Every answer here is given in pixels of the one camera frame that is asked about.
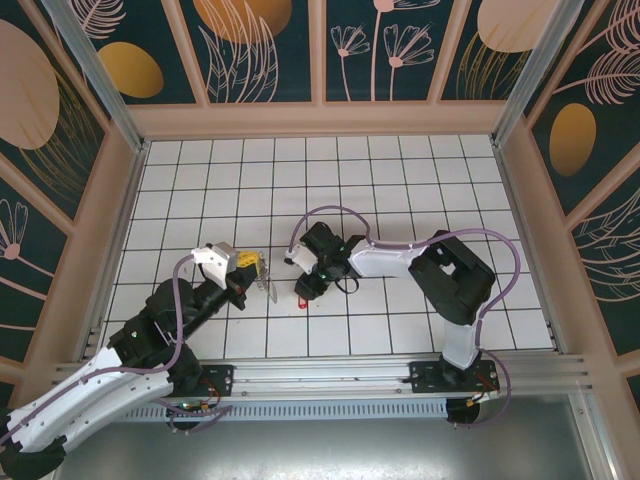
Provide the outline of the grey metal base sheet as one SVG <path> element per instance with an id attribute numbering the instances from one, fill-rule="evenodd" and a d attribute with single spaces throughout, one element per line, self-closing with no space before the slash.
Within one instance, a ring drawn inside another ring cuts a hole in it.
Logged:
<path id="1" fill-rule="evenodd" d="M 193 436 L 116 424 L 54 480 L 610 480 L 571 422 L 453 429 L 437 420 L 221 422 Z"/>

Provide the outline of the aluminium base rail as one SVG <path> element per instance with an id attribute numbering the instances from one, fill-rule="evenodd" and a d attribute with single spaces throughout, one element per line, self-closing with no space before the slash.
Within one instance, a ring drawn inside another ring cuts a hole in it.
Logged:
<path id="1" fill-rule="evenodd" d="M 499 351 L 512 394 L 574 394 L 593 381 L 579 355 L 554 351 Z M 231 359 L 228 401 L 405 398 L 412 394 L 409 364 L 437 355 L 370 355 L 309 358 Z"/>

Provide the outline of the aluminium corner post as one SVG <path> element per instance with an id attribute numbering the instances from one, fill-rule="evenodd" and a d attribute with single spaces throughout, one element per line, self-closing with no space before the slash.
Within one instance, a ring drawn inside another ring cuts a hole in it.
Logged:
<path id="1" fill-rule="evenodd" d="M 537 86 L 557 56 L 567 33 L 580 13 L 584 0 L 559 0 L 528 57 L 492 132 L 492 145 L 500 149 L 509 138 Z"/>
<path id="2" fill-rule="evenodd" d="M 102 103 L 135 153 L 143 146 L 140 135 L 122 96 L 115 88 L 103 66 L 97 51 L 77 21 L 72 7 L 66 0 L 41 0 L 52 22 L 60 31 L 76 60 L 85 71 Z"/>

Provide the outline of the aluminium side rail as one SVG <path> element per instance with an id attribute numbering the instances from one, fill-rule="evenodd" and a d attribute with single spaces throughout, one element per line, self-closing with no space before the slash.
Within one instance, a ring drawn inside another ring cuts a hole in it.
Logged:
<path id="1" fill-rule="evenodd" d="M 521 273 L 513 289 L 504 298 L 510 327 L 514 334 L 515 348 L 526 351 L 561 352 L 561 340 L 554 325 L 554 312 L 548 300 L 544 276 L 539 272 L 539 258 L 525 205 L 512 172 L 509 159 L 501 148 L 494 148 L 501 180 L 509 201 L 510 211 L 518 238 L 513 243 L 520 246 L 523 258 Z"/>
<path id="2" fill-rule="evenodd" d="M 149 145 L 148 141 L 143 141 L 140 149 L 134 155 L 125 189 L 116 210 L 115 223 L 107 245 L 108 249 L 103 258 L 88 312 L 88 333 L 84 354 L 89 351 L 95 352 L 100 348 L 102 328 L 106 322 L 107 310 L 110 307 L 111 291 L 116 280 L 117 269 L 120 266 L 120 256 L 126 242 L 137 191 L 148 157 Z"/>

